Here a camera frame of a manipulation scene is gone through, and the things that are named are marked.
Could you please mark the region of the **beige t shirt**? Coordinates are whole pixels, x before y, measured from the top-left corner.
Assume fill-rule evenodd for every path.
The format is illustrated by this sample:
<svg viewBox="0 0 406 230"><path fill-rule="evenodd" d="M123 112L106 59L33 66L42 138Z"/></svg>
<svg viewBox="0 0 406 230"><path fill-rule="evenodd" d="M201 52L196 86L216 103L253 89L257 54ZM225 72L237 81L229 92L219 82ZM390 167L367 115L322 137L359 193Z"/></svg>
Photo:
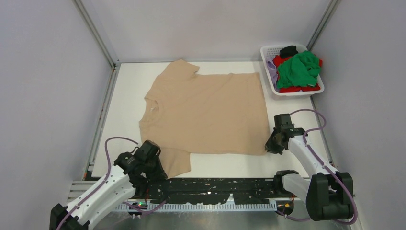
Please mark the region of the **beige t shirt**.
<svg viewBox="0 0 406 230"><path fill-rule="evenodd" d="M145 102L141 139L160 146L168 178L191 170L191 153L266 153L270 127L257 72L202 75L177 60L156 77Z"/></svg>

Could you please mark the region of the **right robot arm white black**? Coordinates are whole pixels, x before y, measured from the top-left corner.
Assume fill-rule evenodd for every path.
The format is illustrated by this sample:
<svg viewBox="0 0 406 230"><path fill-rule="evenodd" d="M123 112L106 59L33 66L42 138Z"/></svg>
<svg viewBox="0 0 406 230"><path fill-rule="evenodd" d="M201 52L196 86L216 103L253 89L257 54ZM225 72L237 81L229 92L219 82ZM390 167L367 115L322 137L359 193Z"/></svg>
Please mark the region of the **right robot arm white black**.
<svg viewBox="0 0 406 230"><path fill-rule="evenodd" d="M353 179L347 172L340 172L329 161L317 154L308 140L311 130L295 127L291 114L274 116L272 134L265 150L283 154L289 150L300 162L310 179L304 179L295 170L276 172L273 190L278 196L289 193L304 201L309 219L334 220L351 225L358 217L353 198Z"/></svg>

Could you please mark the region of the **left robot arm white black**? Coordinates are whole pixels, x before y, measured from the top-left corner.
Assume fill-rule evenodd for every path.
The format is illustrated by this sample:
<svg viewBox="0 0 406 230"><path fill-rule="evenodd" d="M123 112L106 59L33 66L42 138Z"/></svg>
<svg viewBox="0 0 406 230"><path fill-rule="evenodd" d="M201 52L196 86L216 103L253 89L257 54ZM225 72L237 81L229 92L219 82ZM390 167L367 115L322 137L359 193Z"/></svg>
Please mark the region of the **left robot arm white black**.
<svg viewBox="0 0 406 230"><path fill-rule="evenodd" d="M57 204L50 213L51 230L92 230L126 200L144 198L148 184L167 179L159 159L160 147L146 140L130 152L108 160L107 173L67 205Z"/></svg>

